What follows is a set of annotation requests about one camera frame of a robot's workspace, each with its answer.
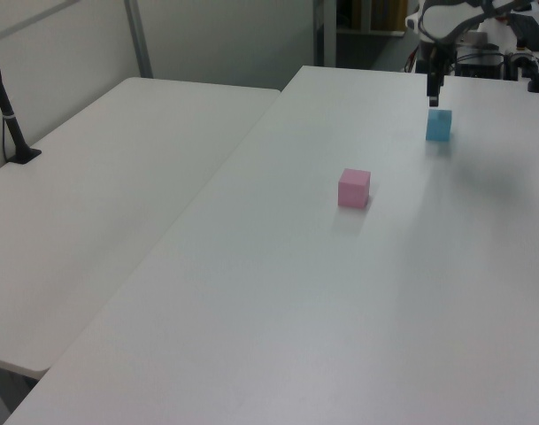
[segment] wall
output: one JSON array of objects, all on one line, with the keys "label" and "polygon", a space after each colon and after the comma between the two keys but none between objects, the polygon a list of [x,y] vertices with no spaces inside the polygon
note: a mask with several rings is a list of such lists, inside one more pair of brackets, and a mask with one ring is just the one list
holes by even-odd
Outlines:
[{"label": "wall", "polygon": [[79,0],[0,0],[0,38],[4,33],[15,32],[16,27],[39,20],[44,14],[67,7]]},{"label": "wall", "polygon": [[139,0],[155,78],[283,89],[314,63],[313,0]]},{"label": "wall", "polygon": [[[409,0],[411,14],[418,0]],[[419,36],[407,30],[401,37],[338,35],[336,66],[339,68],[400,71],[409,54],[419,44]]]},{"label": "wall", "polygon": [[[120,81],[139,75],[120,0],[80,0],[1,38],[0,66],[28,144]],[[1,139],[0,113],[0,166]],[[11,138],[6,145],[11,148]]]}]

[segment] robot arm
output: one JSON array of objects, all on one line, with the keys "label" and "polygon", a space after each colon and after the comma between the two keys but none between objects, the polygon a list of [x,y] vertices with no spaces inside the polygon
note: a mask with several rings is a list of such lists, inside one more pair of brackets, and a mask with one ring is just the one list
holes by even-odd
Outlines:
[{"label": "robot arm", "polygon": [[406,26],[420,35],[420,57],[426,61],[427,96],[438,106],[444,75],[454,61],[455,41],[470,27],[531,0],[420,0]]}]

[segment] table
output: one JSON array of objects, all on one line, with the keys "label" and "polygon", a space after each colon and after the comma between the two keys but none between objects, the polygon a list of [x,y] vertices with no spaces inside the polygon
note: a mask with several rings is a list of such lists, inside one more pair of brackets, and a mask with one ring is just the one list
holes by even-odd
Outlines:
[{"label": "table", "polygon": [[279,95],[129,79],[0,169],[0,367],[41,377]]},{"label": "table", "polygon": [[8,425],[539,424],[539,95],[425,86],[304,67]]}]

